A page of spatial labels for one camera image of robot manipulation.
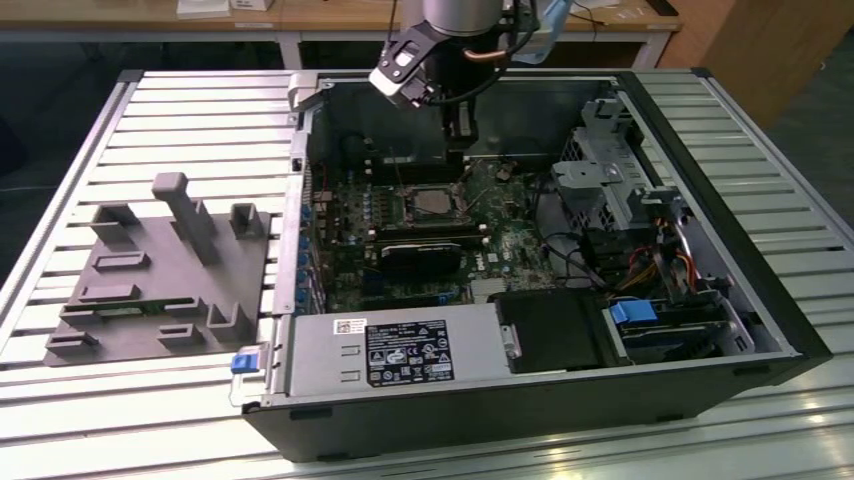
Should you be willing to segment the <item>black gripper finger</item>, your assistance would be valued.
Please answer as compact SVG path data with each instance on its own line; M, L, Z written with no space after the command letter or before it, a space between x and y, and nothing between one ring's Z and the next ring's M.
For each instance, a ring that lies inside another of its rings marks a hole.
M443 136L447 155L461 155L479 140L476 102L443 107Z

